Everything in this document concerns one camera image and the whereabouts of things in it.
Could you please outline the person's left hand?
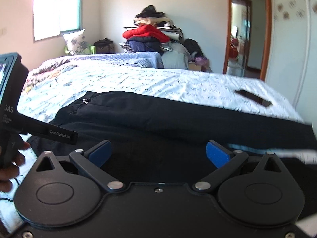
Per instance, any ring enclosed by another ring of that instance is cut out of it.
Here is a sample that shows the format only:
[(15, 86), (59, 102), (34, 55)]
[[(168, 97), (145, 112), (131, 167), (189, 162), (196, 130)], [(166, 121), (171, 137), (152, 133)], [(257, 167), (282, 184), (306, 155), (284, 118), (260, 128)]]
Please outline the person's left hand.
[(12, 190), (11, 179), (14, 179), (19, 175), (19, 167), (25, 163), (25, 156), (20, 151), (25, 151), (29, 148), (30, 144), (24, 141), (23, 146), (18, 148), (16, 157), (11, 164), (5, 169), (1, 169), (1, 192), (10, 192)]

